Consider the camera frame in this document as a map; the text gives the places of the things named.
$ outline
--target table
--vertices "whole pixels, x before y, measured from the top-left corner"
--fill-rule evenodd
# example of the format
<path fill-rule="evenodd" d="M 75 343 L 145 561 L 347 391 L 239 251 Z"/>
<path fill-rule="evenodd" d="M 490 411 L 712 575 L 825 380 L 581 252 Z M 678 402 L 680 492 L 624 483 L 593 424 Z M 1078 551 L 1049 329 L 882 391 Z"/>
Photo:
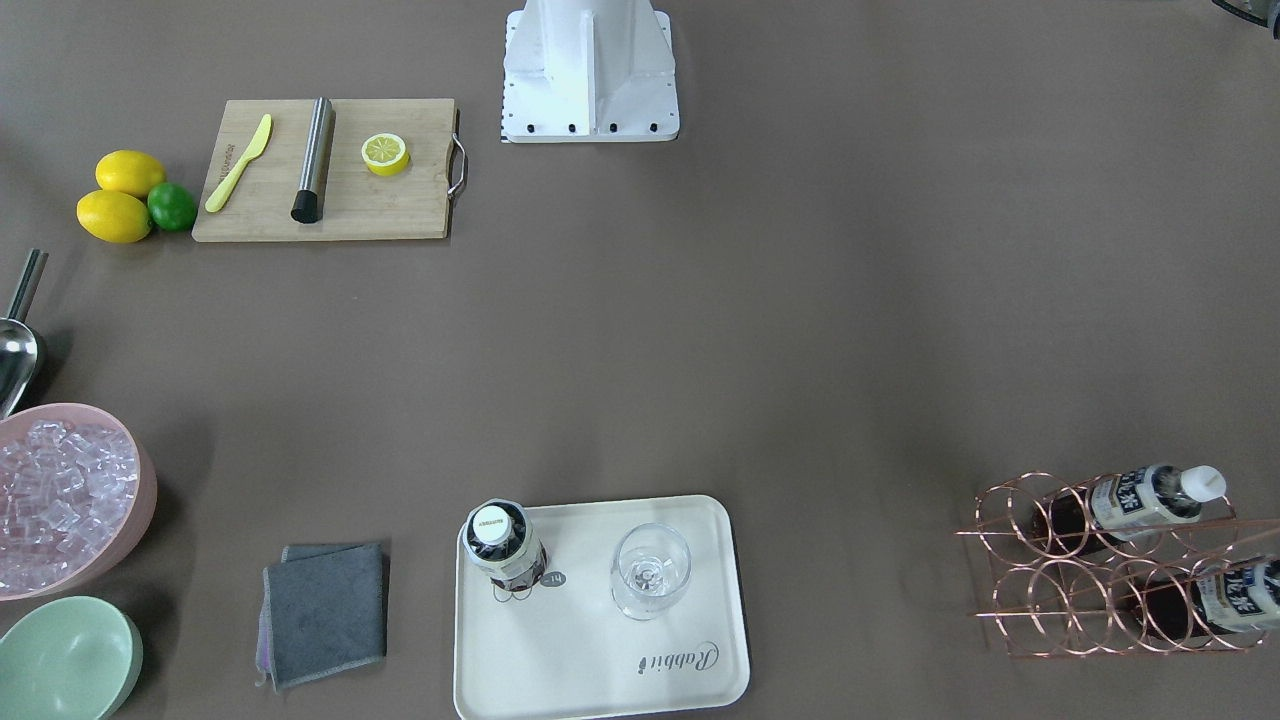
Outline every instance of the table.
<path fill-rule="evenodd" d="M 732 516 L 753 665 L 690 717 L 1272 714 L 1275 647 L 1009 659 L 951 534 L 1021 471 L 1151 461 L 1280 515 L 1267 32 L 1208 0 L 662 0 L 678 140 L 511 146 L 518 6 L 0 8 L 0 278 L 50 252 L 31 400 L 109 410 L 160 473 L 82 588 L 146 643 L 120 719 L 449 717 L 467 510 L 686 493 Z M 228 99 L 319 95 L 457 99 L 447 241 L 77 225 L 108 151 L 195 191 Z M 366 541 L 387 662 L 256 688 L 261 569 Z"/>

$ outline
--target tray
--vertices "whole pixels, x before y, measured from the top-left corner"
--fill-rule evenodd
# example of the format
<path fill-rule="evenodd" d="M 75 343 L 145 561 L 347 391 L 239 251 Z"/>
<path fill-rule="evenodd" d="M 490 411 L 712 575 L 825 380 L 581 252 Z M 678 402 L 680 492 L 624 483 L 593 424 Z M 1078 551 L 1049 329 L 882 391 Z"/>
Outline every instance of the tray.
<path fill-rule="evenodd" d="M 550 557 L 531 591 L 498 589 L 457 543 L 460 717 L 614 717 L 742 697 L 751 667 L 733 533 L 718 501 L 692 495 L 525 510 Z M 649 521 L 680 530 L 694 560 L 687 594 L 667 614 L 637 621 L 613 603 L 609 566 L 622 536 Z"/>
<path fill-rule="evenodd" d="M 457 106 L 453 100 L 333 100 L 324 218 L 302 224 L 289 217 L 315 100 L 228 100 L 191 236 L 200 242 L 429 240 L 449 232 L 449 170 Z M 259 120 L 271 114 L 271 140 L 248 164 L 218 213 L 205 200 L 239 159 Z M 379 132 L 404 138 L 406 170 L 379 177 L 365 168 L 360 147 Z"/>

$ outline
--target yellow lemon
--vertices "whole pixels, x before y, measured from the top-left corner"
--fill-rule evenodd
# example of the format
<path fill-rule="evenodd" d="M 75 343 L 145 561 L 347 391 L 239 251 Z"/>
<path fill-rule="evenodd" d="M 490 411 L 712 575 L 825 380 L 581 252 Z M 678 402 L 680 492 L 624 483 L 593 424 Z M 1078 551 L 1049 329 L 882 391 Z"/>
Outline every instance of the yellow lemon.
<path fill-rule="evenodd" d="M 116 190 L 95 190 L 76 204 L 81 227 L 108 242 L 137 242 L 151 232 L 151 214 L 137 197 Z"/>
<path fill-rule="evenodd" d="M 116 190 L 134 197 L 146 197 L 152 187 L 165 181 L 160 160 L 137 150 L 108 152 L 97 161 L 93 174 L 102 190 Z"/>
<path fill-rule="evenodd" d="M 360 149 L 369 172 L 375 176 L 394 176 L 408 167 L 408 146 L 404 138 L 389 132 L 380 132 L 365 141 Z"/>

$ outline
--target bottle cap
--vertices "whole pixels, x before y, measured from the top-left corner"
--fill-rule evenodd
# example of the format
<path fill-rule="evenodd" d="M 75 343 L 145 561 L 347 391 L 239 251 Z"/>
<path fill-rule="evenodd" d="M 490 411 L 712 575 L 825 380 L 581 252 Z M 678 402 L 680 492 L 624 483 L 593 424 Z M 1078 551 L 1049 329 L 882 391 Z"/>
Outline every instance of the bottle cap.
<path fill-rule="evenodd" d="M 1226 495 L 1226 478 L 1208 465 L 1183 470 L 1183 492 L 1197 502 L 1208 502 Z"/>
<path fill-rule="evenodd" d="M 471 532 L 485 544 L 502 544 L 511 537 L 511 516 L 497 505 L 485 505 L 471 516 Z"/>

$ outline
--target white tray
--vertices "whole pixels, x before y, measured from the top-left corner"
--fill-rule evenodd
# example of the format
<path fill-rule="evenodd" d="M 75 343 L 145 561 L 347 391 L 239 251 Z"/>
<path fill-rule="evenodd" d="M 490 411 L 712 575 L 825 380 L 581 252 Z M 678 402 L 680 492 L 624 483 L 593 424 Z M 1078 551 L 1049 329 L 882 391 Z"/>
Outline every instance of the white tray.
<path fill-rule="evenodd" d="M 751 667 L 733 533 L 705 495 L 526 507 L 558 587 L 511 594 L 457 546 L 453 706 L 463 720 L 614 717 L 730 705 Z M 685 597 L 654 620 L 622 615 L 609 568 L 641 523 L 680 530 L 692 553 Z"/>

